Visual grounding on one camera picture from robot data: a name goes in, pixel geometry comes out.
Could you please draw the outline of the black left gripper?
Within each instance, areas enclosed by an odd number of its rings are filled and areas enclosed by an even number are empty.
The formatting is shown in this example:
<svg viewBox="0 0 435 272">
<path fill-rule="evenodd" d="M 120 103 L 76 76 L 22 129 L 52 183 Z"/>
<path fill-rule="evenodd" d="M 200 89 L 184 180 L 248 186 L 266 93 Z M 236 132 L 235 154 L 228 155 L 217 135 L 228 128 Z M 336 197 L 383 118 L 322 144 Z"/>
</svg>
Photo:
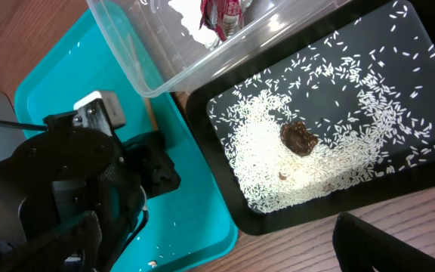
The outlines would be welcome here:
<svg viewBox="0 0 435 272">
<path fill-rule="evenodd" d="M 180 186 L 181 178 L 166 152 L 161 131 L 139 134 L 123 143 L 125 160 L 140 175 L 149 199 L 170 193 Z"/>
</svg>

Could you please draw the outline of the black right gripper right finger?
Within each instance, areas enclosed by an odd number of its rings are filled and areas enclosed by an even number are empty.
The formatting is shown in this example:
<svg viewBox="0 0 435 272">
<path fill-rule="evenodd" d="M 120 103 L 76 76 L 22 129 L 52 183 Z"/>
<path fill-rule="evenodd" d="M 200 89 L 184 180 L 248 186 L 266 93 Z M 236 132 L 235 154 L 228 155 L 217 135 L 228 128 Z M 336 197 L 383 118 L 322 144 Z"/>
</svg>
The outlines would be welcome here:
<svg viewBox="0 0 435 272">
<path fill-rule="evenodd" d="M 435 258 L 348 212 L 338 214 L 332 244 L 342 271 L 435 271 Z"/>
</svg>

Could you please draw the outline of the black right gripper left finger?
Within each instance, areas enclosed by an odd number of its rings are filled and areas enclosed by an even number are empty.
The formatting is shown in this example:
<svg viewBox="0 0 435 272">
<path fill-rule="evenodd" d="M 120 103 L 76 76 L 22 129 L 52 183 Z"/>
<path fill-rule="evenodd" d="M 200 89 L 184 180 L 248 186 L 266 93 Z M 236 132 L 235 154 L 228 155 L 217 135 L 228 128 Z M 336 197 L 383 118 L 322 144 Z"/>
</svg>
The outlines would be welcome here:
<svg viewBox="0 0 435 272">
<path fill-rule="evenodd" d="M 22 246 L 0 240 L 0 271 L 90 271 L 101 240 L 96 214 L 84 212 Z"/>
</svg>

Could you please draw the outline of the wooden chopstick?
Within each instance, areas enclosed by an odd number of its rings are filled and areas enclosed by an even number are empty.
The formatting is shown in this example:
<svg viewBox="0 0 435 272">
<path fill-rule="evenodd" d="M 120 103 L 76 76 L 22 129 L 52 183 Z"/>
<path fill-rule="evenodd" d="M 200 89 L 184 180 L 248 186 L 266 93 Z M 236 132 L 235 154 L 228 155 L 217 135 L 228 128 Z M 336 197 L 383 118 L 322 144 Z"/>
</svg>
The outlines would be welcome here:
<svg viewBox="0 0 435 272">
<path fill-rule="evenodd" d="M 127 34 L 127 40 L 128 40 L 129 45 L 130 45 L 130 48 L 131 48 L 131 55 L 132 55 L 133 61 L 137 62 L 137 54 L 136 54 L 136 51 L 134 48 L 134 43 L 133 43 L 133 40 L 132 40 L 130 34 Z M 151 101 L 148 97 L 142 97 L 142 99 L 143 99 L 143 104 L 145 106 L 147 115 L 149 116 L 151 125 L 153 127 L 153 130 L 158 131 L 159 126 L 158 126 L 158 122 L 156 121 L 156 116 L 155 116 L 155 113 L 153 111 Z"/>
</svg>

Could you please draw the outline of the pile of rice grains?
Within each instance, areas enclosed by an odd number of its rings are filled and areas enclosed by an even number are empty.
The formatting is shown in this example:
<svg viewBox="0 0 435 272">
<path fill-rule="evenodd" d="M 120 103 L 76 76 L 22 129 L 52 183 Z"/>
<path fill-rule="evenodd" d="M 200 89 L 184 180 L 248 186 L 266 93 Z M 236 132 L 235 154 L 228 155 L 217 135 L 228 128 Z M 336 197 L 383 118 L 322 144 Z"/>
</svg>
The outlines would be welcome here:
<svg viewBox="0 0 435 272">
<path fill-rule="evenodd" d="M 435 160 L 435 45 L 423 4 L 388 1 L 212 97 L 248 206 L 271 213 Z M 303 122 L 318 144 L 280 140 Z"/>
</svg>

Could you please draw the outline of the brown food scrap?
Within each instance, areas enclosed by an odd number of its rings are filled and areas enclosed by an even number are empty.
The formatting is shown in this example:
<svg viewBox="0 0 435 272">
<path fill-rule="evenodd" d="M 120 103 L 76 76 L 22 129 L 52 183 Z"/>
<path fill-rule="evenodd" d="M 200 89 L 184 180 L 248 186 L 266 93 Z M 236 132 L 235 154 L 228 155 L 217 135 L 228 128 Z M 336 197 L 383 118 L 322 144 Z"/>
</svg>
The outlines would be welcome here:
<svg viewBox="0 0 435 272">
<path fill-rule="evenodd" d="M 279 136 L 281 142 L 300 157 L 309 156 L 319 141 L 318 137 L 306 129 L 303 122 L 282 125 Z"/>
</svg>

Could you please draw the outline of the white and red wrapper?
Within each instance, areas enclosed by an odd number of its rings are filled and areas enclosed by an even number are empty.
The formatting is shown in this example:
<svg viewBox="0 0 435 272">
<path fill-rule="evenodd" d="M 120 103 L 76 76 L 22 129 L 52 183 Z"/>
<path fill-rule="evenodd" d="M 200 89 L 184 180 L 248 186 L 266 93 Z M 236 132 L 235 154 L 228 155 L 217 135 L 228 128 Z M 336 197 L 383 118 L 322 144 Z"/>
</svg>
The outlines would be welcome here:
<svg viewBox="0 0 435 272">
<path fill-rule="evenodd" d="M 244 27 L 244 13 L 252 0 L 171 0 L 181 25 L 207 49 L 216 48 Z"/>
</svg>

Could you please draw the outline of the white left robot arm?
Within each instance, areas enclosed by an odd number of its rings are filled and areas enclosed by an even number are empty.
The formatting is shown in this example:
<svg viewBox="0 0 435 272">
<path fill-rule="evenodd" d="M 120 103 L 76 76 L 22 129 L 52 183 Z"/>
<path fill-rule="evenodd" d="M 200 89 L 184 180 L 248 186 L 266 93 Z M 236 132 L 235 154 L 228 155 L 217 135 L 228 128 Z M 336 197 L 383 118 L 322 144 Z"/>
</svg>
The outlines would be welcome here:
<svg viewBox="0 0 435 272">
<path fill-rule="evenodd" d="M 109 270 L 179 185 L 159 132 L 36 135 L 0 162 L 0 271 Z"/>
</svg>

